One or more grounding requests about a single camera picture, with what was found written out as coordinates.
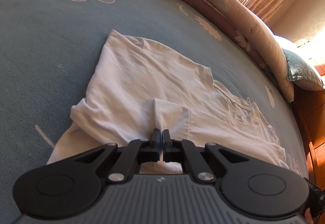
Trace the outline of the person right hand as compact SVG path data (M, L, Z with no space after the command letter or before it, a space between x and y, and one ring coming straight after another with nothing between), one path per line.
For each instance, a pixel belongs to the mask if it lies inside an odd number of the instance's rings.
M313 224L313 218L311 216L310 208L305 211L305 220L308 224Z

